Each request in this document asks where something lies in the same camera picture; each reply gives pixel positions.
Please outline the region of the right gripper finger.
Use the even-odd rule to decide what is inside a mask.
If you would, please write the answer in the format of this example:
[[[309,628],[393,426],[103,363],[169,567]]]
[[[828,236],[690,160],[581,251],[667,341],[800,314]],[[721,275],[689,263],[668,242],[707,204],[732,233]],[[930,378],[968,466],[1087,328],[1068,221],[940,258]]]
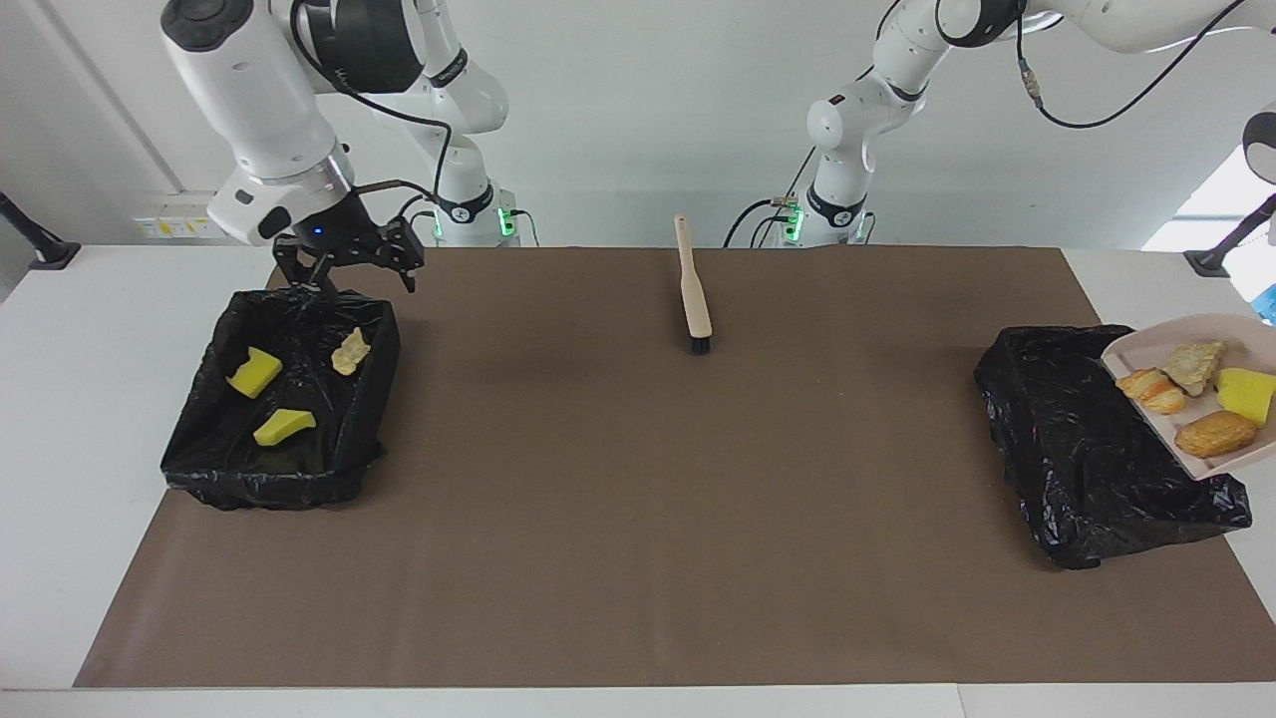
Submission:
[[[338,289],[330,281],[330,270],[336,263],[334,251],[309,255],[299,238],[274,238],[272,255],[288,289],[318,295],[325,301],[338,298]]]
[[[376,236],[374,264],[396,272],[410,295],[419,291],[416,273],[427,264],[427,259],[410,222],[389,221],[376,228]]]

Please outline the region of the pale striped croissant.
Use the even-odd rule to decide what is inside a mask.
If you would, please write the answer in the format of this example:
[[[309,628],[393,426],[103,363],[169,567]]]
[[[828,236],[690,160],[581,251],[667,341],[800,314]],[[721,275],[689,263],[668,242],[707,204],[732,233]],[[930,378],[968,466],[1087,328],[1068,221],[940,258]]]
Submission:
[[[366,341],[361,326],[355,326],[350,335],[346,335],[337,349],[330,355],[330,365],[334,372],[350,377],[357,371],[360,365],[371,353],[371,346]]]

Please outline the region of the large notched yellow sponge piece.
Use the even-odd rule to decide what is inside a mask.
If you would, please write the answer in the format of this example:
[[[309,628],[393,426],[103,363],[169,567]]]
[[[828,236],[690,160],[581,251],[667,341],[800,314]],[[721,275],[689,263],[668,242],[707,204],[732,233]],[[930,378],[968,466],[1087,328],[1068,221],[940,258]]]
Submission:
[[[283,362],[274,355],[255,346],[248,346],[245,362],[240,363],[231,376],[226,377],[228,386],[246,399],[255,400],[267,386],[283,371]]]

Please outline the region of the small yellow sponge piece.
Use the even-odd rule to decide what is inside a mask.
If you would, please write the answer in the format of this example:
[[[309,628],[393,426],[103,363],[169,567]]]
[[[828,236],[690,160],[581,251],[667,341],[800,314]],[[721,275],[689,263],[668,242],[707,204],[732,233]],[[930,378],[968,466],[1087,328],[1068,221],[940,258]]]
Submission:
[[[288,437],[315,427],[316,420],[311,412],[302,412],[302,409],[274,409],[265,422],[251,432],[251,440],[259,448],[274,448],[288,440]]]

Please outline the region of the orange striped croissant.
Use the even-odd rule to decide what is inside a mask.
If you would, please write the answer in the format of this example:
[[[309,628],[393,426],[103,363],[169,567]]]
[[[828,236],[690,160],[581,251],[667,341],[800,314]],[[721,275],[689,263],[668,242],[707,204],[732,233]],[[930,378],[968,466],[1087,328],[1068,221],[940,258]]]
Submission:
[[[1139,369],[1116,380],[1122,394],[1154,414],[1176,414],[1185,409],[1188,395],[1161,369]]]

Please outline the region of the pale tan dumpling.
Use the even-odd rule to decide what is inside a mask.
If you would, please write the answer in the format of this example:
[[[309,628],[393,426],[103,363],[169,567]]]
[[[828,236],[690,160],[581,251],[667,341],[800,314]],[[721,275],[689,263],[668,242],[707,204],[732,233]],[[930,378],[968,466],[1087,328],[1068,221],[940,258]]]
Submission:
[[[1228,349],[1225,341],[1179,344],[1171,349],[1160,369],[1185,395],[1199,397],[1211,385]]]

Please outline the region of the brown oval bread roll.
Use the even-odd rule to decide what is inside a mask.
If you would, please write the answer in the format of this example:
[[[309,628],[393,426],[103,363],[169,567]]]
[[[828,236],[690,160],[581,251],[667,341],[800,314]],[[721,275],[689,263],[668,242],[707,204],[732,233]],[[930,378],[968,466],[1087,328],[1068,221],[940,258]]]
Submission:
[[[1242,451],[1257,441],[1257,423],[1235,412],[1213,412],[1185,423],[1174,445],[1188,457],[1212,459]]]

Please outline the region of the pale pink plastic dustpan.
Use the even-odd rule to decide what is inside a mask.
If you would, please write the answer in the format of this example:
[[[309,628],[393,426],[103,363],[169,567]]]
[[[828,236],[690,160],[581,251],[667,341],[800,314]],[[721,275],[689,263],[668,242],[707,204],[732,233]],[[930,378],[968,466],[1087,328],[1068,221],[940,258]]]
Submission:
[[[1221,341],[1226,344],[1219,363],[1221,371],[1247,369],[1276,376],[1276,326],[1268,326],[1248,315],[1224,312],[1185,315],[1171,321],[1152,324],[1145,330],[1131,332],[1129,335],[1113,341],[1100,355],[1100,362],[1108,372],[1111,372],[1114,380],[1120,380],[1139,369],[1160,369],[1176,346],[1207,344],[1208,341]],[[1180,429],[1193,420],[1222,409],[1212,383],[1208,383],[1207,392],[1202,397],[1189,397],[1185,400],[1185,409],[1180,413],[1156,414],[1139,403],[1134,403],[1134,409],[1196,481],[1234,473],[1257,460],[1276,457],[1276,397],[1273,408],[1270,409],[1268,423],[1263,429],[1257,429],[1253,445],[1213,458],[1192,457],[1175,444]]]

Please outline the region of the rounded yellow sponge piece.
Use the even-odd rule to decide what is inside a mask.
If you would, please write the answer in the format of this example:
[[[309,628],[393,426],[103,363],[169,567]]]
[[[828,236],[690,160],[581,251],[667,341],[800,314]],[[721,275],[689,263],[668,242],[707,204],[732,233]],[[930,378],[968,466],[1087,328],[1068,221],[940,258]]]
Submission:
[[[1221,369],[1215,377],[1215,390],[1222,409],[1249,420],[1256,429],[1265,429],[1276,397],[1276,374]]]

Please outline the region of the black bag lined bin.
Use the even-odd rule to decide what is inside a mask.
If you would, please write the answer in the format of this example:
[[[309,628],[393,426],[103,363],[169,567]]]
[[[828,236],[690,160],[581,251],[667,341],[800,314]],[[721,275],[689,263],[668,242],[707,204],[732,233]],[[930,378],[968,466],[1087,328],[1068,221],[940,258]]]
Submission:
[[[330,355],[355,326],[371,353],[353,376],[334,372]],[[226,377],[248,346],[283,362],[255,400]],[[382,454],[379,429],[401,349],[396,309],[387,300],[339,292],[334,301],[297,289],[239,291],[219,312],[160,471],[174,490],[211,508],[306,510],[348,502]],[[274,409],[311,412],[316,427],[274,448],[251,440]]]
[[[1004,480],[1042,552],[1064,569],[1247,529],[1247,487],[1198,481],[1102,363],[1124,324],[1008,326],[976,365]]]

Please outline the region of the black stand foot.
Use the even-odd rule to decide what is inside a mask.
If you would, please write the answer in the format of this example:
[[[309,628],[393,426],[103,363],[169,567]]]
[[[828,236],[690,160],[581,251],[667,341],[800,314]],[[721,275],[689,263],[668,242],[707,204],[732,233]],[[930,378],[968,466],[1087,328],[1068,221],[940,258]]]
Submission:
[[[5,193],[0,193],[0,216],[33,247],[32,270],[63,270],[82,249],[80,242],[64,241],[29,218]]]
[[[1216,245],[1208,249],[1185,250],[1183,258],[1185,263],[1205,278],[1222,278],[1230,281],[1231,274],[1224,263],[1233,250],[1242,246],[1262,224],[1268,223],[1276,214],[1276,193],[1272,193],[1254,210],[1244,216],[1238,224]]]

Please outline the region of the brown table mat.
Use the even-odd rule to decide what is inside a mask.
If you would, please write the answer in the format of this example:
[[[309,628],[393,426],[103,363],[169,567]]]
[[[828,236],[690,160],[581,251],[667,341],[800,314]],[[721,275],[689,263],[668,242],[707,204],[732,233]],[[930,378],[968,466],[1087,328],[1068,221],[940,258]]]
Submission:
[[[1222,538],[1053,568],[974,369],[1097,323],[1060,251],[707,250],[689,355],[658,249],[378,270],[403,349],[359,500],[168,492],[80,687],[1276,680]]]

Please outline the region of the white wall socket box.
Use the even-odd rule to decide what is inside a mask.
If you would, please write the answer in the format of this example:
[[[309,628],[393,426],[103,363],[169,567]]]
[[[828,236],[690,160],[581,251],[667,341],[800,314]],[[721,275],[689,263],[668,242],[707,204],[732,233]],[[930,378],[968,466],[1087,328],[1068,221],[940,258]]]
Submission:
[[[236,245],[208,213],[211,193],[145,193],[131,204],[128,218],[149,242],[172,245]]]

